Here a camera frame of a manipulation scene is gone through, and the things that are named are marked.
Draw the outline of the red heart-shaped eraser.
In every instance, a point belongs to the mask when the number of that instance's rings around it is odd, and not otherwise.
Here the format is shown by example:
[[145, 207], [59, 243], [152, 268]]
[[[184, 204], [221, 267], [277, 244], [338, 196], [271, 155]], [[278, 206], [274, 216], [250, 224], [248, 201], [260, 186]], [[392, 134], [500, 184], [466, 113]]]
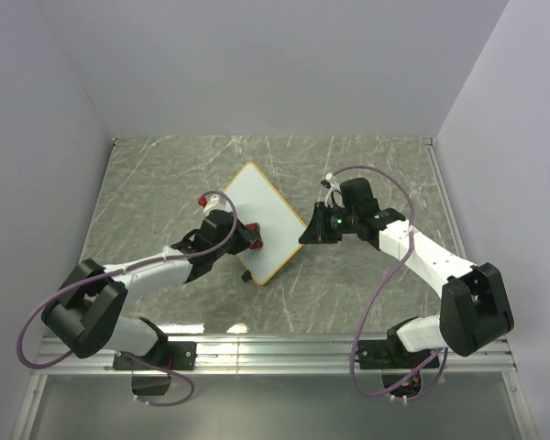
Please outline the red heart-shaped eraser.
[[246, 224], [246, 229], [249, 231], [250, 244], [248, 246], [251, 250], [257, 250], [263, 248], [263, 240], [260, 235], [260, 226], [258, 223], [249, 223]]

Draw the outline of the yellow framed whiteboard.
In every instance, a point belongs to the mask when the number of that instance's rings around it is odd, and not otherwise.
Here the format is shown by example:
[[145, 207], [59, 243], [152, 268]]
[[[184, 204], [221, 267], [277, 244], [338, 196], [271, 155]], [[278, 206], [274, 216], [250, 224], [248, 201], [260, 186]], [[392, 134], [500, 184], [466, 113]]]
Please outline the yellow framed whiteboard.
[[257, 223], [262, 248], [237, 255], [258, 285], [267, 284], [302, 248], [306, 224], [267, 176], [253, 162], [246, 163], [225, 187], [242, 224]]

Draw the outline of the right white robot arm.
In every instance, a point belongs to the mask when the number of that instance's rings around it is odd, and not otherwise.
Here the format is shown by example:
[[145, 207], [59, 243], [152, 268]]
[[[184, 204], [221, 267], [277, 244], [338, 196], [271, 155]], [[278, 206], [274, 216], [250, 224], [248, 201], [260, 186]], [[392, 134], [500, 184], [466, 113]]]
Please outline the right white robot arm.
[[377, 358], [389, 368], [405, 368], [434, 349], [449, 348], [467, 357], [513, 330], [503, 277], [494, 265], [460, 258], [395, 209], [381, 209], [364, 178], [339, 183], [328, 174], [322, 184], [327, 195], [315, 203], [301, 244], [336, 244], [354, 235], [412, 270], [440, 299], [438, 314], [396, 324], [378, 350], [359, 343], [361, 359]]

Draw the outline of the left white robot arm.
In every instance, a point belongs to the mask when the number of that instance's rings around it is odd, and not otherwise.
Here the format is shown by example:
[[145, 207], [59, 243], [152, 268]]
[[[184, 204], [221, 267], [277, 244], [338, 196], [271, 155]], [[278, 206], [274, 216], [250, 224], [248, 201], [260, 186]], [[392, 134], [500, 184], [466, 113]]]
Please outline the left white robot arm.
[[213, 210], [199, 228], [150, 258], [124, 267], [82, 261], [63, 286], [79, 281], [83, 286], [50, 302], [41, 321], [77, 358], [107, 348], [130, 353], [155, 369], [166, 360], [168, 337], [147, 318], [123, 317], [126, 300], [195, 281], [224, 255], [261, 247], [259, 224], [243, 224], [227, 211]]

